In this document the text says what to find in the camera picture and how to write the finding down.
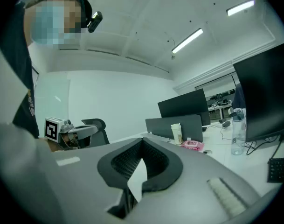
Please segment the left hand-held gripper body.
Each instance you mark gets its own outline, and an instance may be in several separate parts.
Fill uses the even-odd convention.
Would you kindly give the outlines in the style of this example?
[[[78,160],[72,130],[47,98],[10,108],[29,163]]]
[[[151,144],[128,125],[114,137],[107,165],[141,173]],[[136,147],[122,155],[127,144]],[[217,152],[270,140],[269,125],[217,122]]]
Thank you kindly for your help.
[[[73,134],[73,129],[74,125],[69,119],[48,117],[45,119],[44,137],[60,150],[78,149],[77,135]]]

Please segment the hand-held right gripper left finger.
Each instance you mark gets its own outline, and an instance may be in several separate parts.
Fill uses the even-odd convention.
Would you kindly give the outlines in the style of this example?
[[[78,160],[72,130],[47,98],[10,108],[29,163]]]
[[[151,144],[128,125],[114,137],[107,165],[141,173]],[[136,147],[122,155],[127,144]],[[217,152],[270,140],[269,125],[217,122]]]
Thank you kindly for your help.
[[[143,224],[141,217],[121,218],[122,190],[108,187],[96,166],[74,157],[53,153],[28,131],[0,123],[0,179],[31,223]]]

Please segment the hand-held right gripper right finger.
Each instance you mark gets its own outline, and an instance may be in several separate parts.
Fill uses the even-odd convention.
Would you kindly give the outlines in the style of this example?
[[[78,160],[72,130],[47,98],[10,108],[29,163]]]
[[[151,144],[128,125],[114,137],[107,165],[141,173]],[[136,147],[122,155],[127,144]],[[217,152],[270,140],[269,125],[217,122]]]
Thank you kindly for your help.
[[[175,153],[183,163],[179,179],[168,189],[143,194],[130,212],[130,224],[219,224],[229,219],[207,181],[221,178],[247,206],[259,194],[239,175],[214,158],[170,143],[156,144]]]

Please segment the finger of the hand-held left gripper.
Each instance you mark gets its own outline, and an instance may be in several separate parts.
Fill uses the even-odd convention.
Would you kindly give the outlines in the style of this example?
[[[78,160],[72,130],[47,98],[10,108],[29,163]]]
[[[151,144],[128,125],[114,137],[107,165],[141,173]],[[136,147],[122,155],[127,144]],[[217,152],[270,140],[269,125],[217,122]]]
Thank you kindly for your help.
[[[82,125],[74,128],[74,136],[79,139],[85,139],[98,132],[98,127],[96,125]]]

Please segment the person's left forearm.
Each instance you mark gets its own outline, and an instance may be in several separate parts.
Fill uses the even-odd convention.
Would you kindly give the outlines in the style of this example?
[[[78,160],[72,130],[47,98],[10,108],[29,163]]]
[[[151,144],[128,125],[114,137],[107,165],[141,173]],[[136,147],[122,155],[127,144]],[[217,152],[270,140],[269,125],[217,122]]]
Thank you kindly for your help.
[[[56,152],[56,151],[62,151],[63,149],[54,141],[52,140],[48,140],[47,139],[47,143],[49,145],[49,148],[52,152]]]

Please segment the black office chair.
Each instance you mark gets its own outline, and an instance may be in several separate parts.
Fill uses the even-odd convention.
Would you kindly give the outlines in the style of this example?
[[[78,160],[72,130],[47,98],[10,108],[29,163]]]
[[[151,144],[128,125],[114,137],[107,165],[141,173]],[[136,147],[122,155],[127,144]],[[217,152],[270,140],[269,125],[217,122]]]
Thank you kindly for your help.
[[[110,143],[105,131],[106,124],[102,119],[83,119],[82,122],[85,125],[96,125],[98,127],[98,132],[90,137],[88,147],[98,147]]]

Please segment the pink wet wipes pack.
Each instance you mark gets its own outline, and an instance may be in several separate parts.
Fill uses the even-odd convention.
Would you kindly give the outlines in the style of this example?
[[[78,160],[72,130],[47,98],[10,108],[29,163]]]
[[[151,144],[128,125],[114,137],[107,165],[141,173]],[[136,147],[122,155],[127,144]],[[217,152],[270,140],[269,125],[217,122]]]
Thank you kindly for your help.
[[[203,142],[187,139],[187,141],[184,141],[180,146],[189,150],[200,152],[203,150],[204,145],[205,144]]]

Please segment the white lidded cup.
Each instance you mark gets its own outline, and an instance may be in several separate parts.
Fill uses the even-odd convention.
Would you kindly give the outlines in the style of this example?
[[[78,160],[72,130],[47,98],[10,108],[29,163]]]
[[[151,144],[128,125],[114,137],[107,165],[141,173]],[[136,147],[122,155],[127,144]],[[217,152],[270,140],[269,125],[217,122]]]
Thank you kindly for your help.
[[[181,145],[183,143],[182,138],[182,131],[181,131],[181,125],[180,123],[172,124],[171,130],[173,132],[173,137],[176,145]]]

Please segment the grey desk divider panel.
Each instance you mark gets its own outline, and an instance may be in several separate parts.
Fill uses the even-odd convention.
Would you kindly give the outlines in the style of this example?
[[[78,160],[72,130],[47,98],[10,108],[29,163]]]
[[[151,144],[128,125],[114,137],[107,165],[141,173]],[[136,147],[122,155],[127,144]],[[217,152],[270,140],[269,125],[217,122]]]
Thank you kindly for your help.
[[[155,118],[145,120],[149,133],[165,138],[174,138],[174,131],[179,133],[183,141],[188,139],[203,142],[202,124],[199,115],[186,115],[169,118]]]

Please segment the person's black t-shirt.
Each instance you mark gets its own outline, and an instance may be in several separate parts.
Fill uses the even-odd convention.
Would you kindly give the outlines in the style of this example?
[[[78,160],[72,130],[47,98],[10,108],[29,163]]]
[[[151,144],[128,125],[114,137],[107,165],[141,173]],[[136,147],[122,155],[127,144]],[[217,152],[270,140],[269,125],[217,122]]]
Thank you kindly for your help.
[[[29,131],[38,138],[39,129],[35,117],[34,83],[32,77],[32,62],[24,35],[25,3],[14,6],[7,24],[0,34],[0,50],[5,59],[27,87],[28,91],[13,119],[13,124]]]

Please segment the black computer monitor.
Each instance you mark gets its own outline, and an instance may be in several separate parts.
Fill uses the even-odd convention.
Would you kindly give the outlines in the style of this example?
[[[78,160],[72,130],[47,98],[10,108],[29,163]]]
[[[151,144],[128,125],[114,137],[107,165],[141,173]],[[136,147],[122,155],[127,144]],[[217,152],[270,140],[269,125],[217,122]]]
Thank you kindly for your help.
[[[246,141],[284,133],[284,43],[233,65],[246,109]]]
[[[158,102],[158,107],[162,118],[200,115],[202,126],[211,124],[203,89]]]

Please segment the black keyboard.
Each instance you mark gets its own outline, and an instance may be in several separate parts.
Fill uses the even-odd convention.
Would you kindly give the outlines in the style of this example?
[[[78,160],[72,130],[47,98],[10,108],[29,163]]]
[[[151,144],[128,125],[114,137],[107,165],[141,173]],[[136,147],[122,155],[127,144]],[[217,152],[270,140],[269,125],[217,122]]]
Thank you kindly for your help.
[[[267,182],[284,182],[284,158],[271,158],[268,161]]]

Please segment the cluttered white desk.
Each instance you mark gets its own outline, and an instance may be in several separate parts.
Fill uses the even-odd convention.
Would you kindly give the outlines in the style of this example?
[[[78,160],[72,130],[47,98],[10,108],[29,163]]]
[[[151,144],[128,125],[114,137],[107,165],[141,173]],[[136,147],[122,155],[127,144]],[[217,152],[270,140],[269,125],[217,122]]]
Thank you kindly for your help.
[[[222,99],[222,100],[212,100],[212,103],[208,105],[208,111],[218,111],[220,115],[220,119],[224,118],[224,109],[230,108],[232,106],[231,99]]]

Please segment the light blue face mask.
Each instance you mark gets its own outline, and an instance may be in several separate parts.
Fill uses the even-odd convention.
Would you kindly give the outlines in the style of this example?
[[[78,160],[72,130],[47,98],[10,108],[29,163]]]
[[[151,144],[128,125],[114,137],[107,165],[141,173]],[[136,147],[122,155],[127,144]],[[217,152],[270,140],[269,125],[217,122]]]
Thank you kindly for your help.
[[[81,38],[81,9],[60,2],[43,2],[35,7],[31,20],[31,40],[50,48],[79,43]]]

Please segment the white roller blind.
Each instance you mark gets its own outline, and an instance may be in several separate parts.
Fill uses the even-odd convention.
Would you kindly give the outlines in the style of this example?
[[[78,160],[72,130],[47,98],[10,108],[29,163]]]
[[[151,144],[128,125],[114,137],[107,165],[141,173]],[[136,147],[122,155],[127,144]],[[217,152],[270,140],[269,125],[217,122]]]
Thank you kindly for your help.
[[[215,96],[236,88],[239,80],[234,73],[233,75],[226,75],[208,83],[196,86],[196,90],[203,89],[205,97]]]

